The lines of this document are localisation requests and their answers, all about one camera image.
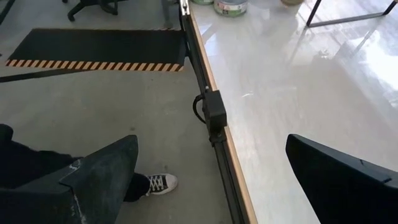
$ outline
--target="black cable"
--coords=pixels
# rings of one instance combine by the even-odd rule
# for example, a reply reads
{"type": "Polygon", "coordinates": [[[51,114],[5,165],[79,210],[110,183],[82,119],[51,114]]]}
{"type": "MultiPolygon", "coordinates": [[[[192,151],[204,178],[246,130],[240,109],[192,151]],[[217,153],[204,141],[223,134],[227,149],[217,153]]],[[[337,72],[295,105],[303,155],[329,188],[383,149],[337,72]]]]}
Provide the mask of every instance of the black cable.
{"type": "Polygon", "coordinates": [[[193,100],[193,104],[192,104],[192,109],[193,109],[193,113],[195,114],[195,116],[203,123],[206,124],[206,121],[199,115],[198,113],[198,109],[197,109],[197,104],[199,101],[203,100],[203,95],[198,95],[197,97],[195,97],[195,99],[193,100]]]}

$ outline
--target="jar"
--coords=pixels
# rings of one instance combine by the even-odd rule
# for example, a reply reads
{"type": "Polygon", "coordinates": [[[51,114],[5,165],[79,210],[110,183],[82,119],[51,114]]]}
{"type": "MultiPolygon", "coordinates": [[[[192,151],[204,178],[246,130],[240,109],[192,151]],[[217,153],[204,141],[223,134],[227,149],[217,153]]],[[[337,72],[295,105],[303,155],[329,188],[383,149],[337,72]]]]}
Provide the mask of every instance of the jar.
{"type": "Polygon", "coordinates": [[[215,0],[214,9],[223,16],[236,17],[244,14],[248,8],[248,0],[215,0]]]}

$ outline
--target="metal table leg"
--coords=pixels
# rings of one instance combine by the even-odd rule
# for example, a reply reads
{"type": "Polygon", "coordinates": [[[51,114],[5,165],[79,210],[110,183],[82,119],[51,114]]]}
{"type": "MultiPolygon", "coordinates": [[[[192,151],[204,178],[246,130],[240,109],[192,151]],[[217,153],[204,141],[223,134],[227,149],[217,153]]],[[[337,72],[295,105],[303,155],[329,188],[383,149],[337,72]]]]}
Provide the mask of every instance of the metal table leg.
{"type": "Polygon", "coordinates": [[[308,18],[307,21],[307,27],[319,27],[319,26],[326,26],[326,25],[332,25],[332,24],[339,24],[342,22],[352,22],[352,21],[359,21],[363,19],[371,19],[371,18],[376,18],[380,16],[385,16],[388,13],[391,12],[392,8],[397,4],[396,1],[393,1],[390,6],[384,11],[384,12],[378,12],[378,13],[373,13],[373,14],[368,14],[368,15],[363,15],[363,16],[354,16],[354,17],[349,17],[349,18],[343,18],[343,19],[334,19],[330,21],[325,21],[325,22],[316,22],[316,23],[311,23],[313,17],[315,16],[315,13],[317,13],[318,7],[321,4],[322,0],[317,0],[312,12],[310,14],[310,17],[308,18]]]}

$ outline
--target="chair base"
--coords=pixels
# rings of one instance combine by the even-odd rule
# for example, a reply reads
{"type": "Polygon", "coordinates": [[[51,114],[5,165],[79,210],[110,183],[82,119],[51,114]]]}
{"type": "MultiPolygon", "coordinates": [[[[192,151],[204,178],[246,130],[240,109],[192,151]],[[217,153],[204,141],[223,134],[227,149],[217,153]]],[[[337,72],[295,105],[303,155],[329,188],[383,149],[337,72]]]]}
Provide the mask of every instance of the chair base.
{"type": "Polygon", "coordinates": [[[75,14],[80,12],[84,7],[86,6],[94,6],[94,5],[99,5],[101,6],[102,10],[117,16],[118,15],[118,0],[80,0],[80,2],[68,13],[68,19],[69,21],[73,22],[75,21],[75,14]],[[113,1],[114,7],[108,5],[113,1]]]}

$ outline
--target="black metal rail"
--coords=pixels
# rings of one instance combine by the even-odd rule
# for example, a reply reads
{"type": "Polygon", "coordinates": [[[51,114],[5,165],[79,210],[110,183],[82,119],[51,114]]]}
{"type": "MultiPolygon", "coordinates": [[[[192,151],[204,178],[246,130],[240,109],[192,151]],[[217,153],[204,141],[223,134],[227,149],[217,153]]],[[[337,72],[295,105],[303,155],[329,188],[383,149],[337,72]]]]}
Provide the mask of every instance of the black metal rail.
{"type": "Polygon", "coordinates": [[[200,89],[198,98],[203,100],[202,110],[205,114],[204,120],[207,125],[211,145],[217,157],[232,221],[237,224],[249,223],[248,213],[244,206],[238,178],[226,141],[226,133],[224,131],[224,127],[226,126],[226,112],[220,92],[218,90],[213,91],[210,88],[208,73],[203,61],[204,55],[200,51],[200,43],[195,33],[191,15],[183,15],[180,11],[180,25],[186,38],[187,56],[197,76],[200,89]]]}

